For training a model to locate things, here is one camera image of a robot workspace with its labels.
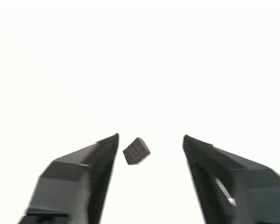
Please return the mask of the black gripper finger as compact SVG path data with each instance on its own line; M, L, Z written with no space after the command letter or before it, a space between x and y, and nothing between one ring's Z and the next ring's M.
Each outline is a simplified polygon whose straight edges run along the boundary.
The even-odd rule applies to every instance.
M188 135L183 150L207 224L280 224L280 176L271 168Z
M53 160L40 175L20 224L98 224L119 134Z

